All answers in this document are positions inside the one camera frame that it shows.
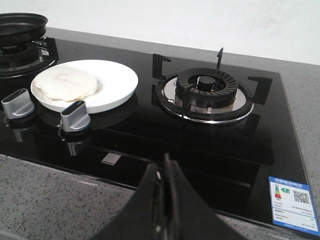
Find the black pan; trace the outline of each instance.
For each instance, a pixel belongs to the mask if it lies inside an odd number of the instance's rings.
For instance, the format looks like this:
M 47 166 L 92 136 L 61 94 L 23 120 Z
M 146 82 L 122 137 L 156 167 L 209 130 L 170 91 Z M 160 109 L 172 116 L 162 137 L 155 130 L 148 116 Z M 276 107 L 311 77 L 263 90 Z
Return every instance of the black pan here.
M 0 14 L 0 47 L 20 45 L 46 33 L 48 19 L 34 13 Z

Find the pancake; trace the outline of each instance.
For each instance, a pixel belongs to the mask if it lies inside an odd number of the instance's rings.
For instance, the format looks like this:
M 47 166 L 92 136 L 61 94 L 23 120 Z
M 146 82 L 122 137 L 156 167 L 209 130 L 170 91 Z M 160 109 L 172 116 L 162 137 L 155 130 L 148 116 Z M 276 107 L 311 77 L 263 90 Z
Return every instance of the pancake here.
M 53 67 L 39 73 L 34 84 L 50 99 L 71 102 L 83 100 L 98 90 L 97 80 L 72 67 Z

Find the black glass cooktop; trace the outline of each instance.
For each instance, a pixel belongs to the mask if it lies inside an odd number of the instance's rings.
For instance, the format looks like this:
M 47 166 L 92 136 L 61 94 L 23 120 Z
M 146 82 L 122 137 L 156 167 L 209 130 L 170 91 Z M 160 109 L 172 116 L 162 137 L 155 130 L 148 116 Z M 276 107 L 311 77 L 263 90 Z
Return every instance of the black glass cooktop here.
M 120 107 L 92 114 L 91 129 L 73 136 L 59 135 L 60 115 L 34 100 L 35 118 L 1 121 L 0 153 L 132 189 L 148 163 L 161 165 L 164 154 L 170 153 L 218 213 L 267 225 L 272 225 L 268 177 L 307 184 L 279 73 L 224 65 L 222 59 L 220 70 L 251 92 L 253 111 L 236 124 L 196 123 L 168 113 L 159 104 L 155 89 L 160 80 L 153 77 L 153 70 L 160 70 L 153 69 L 153 54 L 59 39 L 56 45 L 58 64 L 98 59 L 130 67 L 138 75 L 134 95 Z M 163 76 L 216 67 L 212 62 L 169 58 L 171 62 L 162 63 Z M 33 77 L 11 79 L 10 87 L 0 79 L 1 98 L 28 87 Z M 259 89 L 259 78 L 271 80 L 269 91 Z M 3 109 L 0 118 L 5 118 Z

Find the gray countertop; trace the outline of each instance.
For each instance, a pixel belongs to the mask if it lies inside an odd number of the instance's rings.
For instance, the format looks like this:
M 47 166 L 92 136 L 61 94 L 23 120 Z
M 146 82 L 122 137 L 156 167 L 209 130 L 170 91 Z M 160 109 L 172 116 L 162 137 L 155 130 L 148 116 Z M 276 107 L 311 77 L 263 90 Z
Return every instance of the gray countertop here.
M 48 37 L 202 61 L 216 52 L 48 28 Z M 305 171 L 320 213 L 320 65 L 225 53 L 229 65 L 281 74 Z M 0 239 L 88 239 L 122 208 L 132 190 L 0 155 Z M 221 216 L 249 240 L 299 240 Z

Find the sticker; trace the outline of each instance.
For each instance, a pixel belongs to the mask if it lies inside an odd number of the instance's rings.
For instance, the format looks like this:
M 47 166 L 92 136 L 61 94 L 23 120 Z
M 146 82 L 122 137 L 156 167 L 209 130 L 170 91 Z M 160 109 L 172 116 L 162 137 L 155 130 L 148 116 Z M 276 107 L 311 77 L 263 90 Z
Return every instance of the sticker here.
M 273 224 L 320 236 L 308 185 L 269 176 Z

